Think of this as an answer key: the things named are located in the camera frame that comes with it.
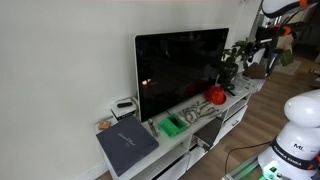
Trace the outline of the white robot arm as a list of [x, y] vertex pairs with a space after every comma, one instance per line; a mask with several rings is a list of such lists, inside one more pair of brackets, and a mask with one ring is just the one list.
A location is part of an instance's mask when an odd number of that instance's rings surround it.
[[284, 113], [289, 121], [258, 155], [264, 180], [320, 180], [320, 90], [290, 98]]

